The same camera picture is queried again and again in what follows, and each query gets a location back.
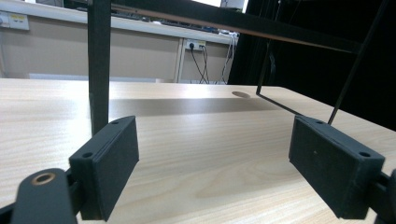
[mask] power outlet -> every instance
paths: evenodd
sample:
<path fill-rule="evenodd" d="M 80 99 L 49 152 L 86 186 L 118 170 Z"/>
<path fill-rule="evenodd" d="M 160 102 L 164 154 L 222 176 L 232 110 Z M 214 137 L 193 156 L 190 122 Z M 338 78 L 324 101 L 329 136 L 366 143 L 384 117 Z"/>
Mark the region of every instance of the power outlet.
<path fill-rule="evenodd" d="M 194 50 L 202 50 L 202 46 L 204 46 L 204 47 L 206 46 L 206 41 L 187 39 L 185 48 L 190 49 L 190 44 L 194 45 Z"/>

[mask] metal rod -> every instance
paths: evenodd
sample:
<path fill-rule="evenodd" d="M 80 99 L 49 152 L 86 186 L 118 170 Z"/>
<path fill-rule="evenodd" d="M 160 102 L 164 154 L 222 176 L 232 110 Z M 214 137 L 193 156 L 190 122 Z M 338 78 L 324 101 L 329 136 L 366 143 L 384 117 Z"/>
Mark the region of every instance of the metal rod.
<path fill-rule="evenodd" d="M 88 71 L 92 136 L 108 124 L 110 10 L 109 0 L 88 1 Z"/>
<path fill-rule="evenodd" d="M 364 42 L 361 46 L 361 50 L 360 50 L 355 62 L 353 63 L 352 69 L 349 72 L 349 76 L 346 79 L 346 83 L 344 84 L 344 87 L 341 90 L 340 95 L 338 96 L 337 102 L 335 103 L 334 110 L 332 111 L 332 115 L 329 118 L 328 124 L 332 124 L 332 121 L 334 120 L 335 115 L 337 114 L 337 111 L 340 108 L 341 103 L 343 103 L 344 97 L 347 93 L 347 90 L 349 89 L 349 85 L 350 85 L 353 77 L 355 76 L 356 71 L 359 68 L 359 65 L 361 64 L 361 60 L 364 57 L 364 53 L 366 52 L 368 45 L 369 45 L 371 39 L 373 38 L 376 27 L 378 26 L 379 22 L 381 21 L 382 15 L 384 14 L 385 9 L 387 8 L 388 2 L 389 2 L 389 0 L 383 0 L 381 3 L 381 6 L 379 7 L 379 9 L 376 13 L 375 19 L 370 27 L 369 33 L 367 34 L 367 36 L 364 39 Z"/>
<path fill-rule="evenodd" d="M 193 1 L 113 0 L 113 3 L 111 8 L 118 11 L 212 26 L 296 44 L 349 53 L 358 53 L 361 47 L 360 43 L 354 41 Z"/>
<path fill-rule="evenodd" d="M 285 6 L 284 0 L 280 0 L 279 8 L 277 10 L 276 17 L 275 17 L 275 21 L 279 20 L 279 17 L 283 12 L 284 6 Z M 264 64 L 262 65 L 262 70 L 261 70 L 260 77 L 259 77 L 259 83 L 257 84 L 256 94 L 260 94 L 262 92 L 262 83 L 264 82 L 265 75 L 267 73 L 267 67 L 268 67 L 268 63 L 270 61 L 270 53 L 272 51 L 273 45 L 274 45 L 273 40 L 270 39 L 267 44 L 267 51 L 265 52 Z"/>

